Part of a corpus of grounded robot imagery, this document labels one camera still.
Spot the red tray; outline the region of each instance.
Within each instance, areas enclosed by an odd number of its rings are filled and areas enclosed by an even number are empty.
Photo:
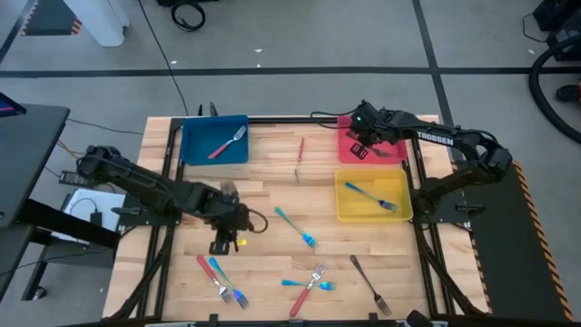
[[[347,127],[351,124],[351,117],[340,116],[337,118],[337,124],[339,127]],[[373,148],[391,154],[391,157],[380,157],[369,150],[369,153],[364,159],[359,159],[350,151],[351,146],[359,144],[359,142],[348,137],[348,131],[349,129],[347,128],[338,129],[339,161],[344,164],[399,164],[408,157],[406,142],[399,141],[395,145],[391,145],[388,142],[373,145]]]

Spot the blue bin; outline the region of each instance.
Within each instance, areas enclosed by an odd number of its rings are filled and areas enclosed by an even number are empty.
[[[246,125],[246,133],[214,159],[208,156],[231,140]],[[244,164],[248,162],[248,116],[244,114],[189,118],[183,122],[180,160],[190,165]]]

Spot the yellow bin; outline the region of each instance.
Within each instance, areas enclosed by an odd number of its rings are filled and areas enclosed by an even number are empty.
[[[377,201],[345,186],[346,182],[396,204],[398,210],[382,208]],[[406,172],[401,169],[339,169],[335,172],[335,194],[342,223],[405,222],[413,216]]]

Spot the teal fork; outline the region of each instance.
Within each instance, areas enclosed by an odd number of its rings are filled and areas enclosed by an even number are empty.
[[[248,307],[248,300],[246,300],[246,297],[244,296],[244,294],[242,294],[242,292],[237,290],[234,287],[234,285],[232,285],[232,283],[230,282],[228,277],[226,277],[226,274],[222,271],[222,268],[220,268],[220,265],[218,265],[218,262],[216,261],[216,259],[211,257],[210,260],[208,260],[208,262],[222,276],[222,278],[228,284],[228,286],[230,286],[232,288],[232,291],[234,292],[234,299],[236,299],[236,301],[238,301],[238,304],[242,307],[242,309],[246,309]]]

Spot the wooden tabletop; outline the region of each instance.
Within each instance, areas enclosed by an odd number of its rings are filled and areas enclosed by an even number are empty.
[[[420,116],[437,121],[435,115]],[[160,173],[167,143],[170,117],[148,119],[138,164]],[[170,176],[174,177],[181,132],[176,137]],[[232,283],[244,292],[250,306],[226,304],[215,285],[195,260],[208,248],[214,232],[201,220],[184,215],[173,240],[163,319],[207,321],[211,313],[219,320],[288,320],[289,311],[302,287],[281,286],[281,279],[308,281],[318,263],[327,264],[323,280],[338,285],[333,292],[313,289],[297,319],[364,320],[377,312],[373,295],[349,260],[356,254],[361,266],[393,311],[392,319],[405,318],[411,310],[428,313],[414,232],[409,223],[340,223],[335,212],[334,172],[338,168],[400,168],[400,165],[343,164],[337,154],[336,131],[316,124],[258,124],[249,130],[250,161],[247,164],[186,166],[184,180],[218,186],[233,180],[241,201],[269,219],[263,234],[240,233],[248,243],[238,253],[217,257]],[[301,184],[294,176],[301,137],[305,147],[300,166]],[[428,176],[452,172],[445,146],[420,142]],[[414,183],[416,165],[410,160]],[[280,206],[302,229],[315,236],[316,249],[274,212]],[[252,220],[261,225],[260,218]],[[151,227],[138,227],[124,236],[117,251],[103,316],[117,311],[143,275]],[[476,260],[468,233],[440,225],[439,234],[448,272],[466,296],[482,311],[487,310]],[[438,307],[443,301],[437,277],[433,277]],[[148,314],[153,313],[157,280],[150,289]]]

